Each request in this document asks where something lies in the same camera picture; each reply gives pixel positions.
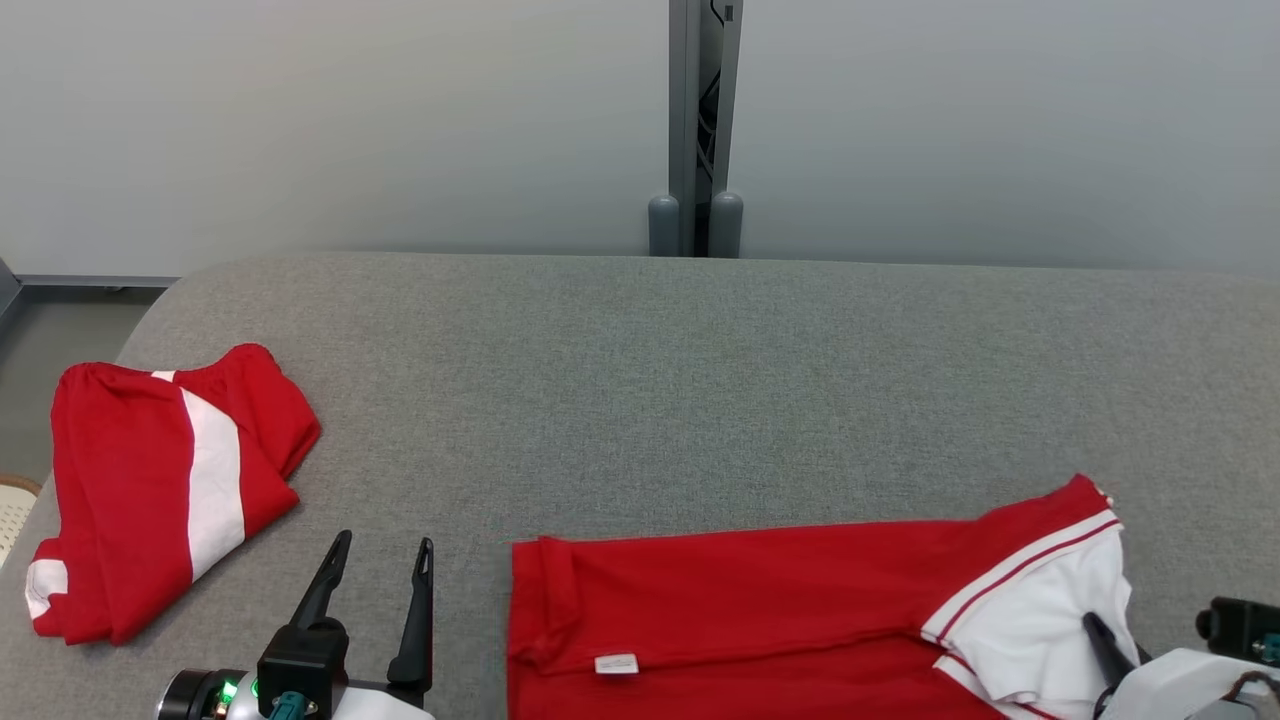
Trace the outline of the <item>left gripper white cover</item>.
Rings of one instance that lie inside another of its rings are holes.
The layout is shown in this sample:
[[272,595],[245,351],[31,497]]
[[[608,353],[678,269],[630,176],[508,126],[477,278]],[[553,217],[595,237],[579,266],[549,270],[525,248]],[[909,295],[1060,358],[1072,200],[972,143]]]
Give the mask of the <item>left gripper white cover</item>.
[[[337,533],[319,564],[291,625],[307,630],[326,618],[333,591],[340,584],[353,533]],[[433,688],[434,653],[434,546],[421,538],[411,573],[411,598],[397,656],[387,669],[387,683],[349,680],[334,688],[334,707],[329,719],[346,720],[433,720],[422,706]]]

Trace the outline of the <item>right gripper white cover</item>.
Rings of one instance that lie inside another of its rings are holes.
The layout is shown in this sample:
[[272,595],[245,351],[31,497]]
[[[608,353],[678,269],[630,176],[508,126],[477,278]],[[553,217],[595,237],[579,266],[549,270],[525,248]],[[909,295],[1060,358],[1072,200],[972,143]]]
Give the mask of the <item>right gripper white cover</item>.
[[1137,667],[1097,612],[1087,612],[1082,625],[1111,691],[1097,719],[1277,717],[1276,667],[1185,648]]

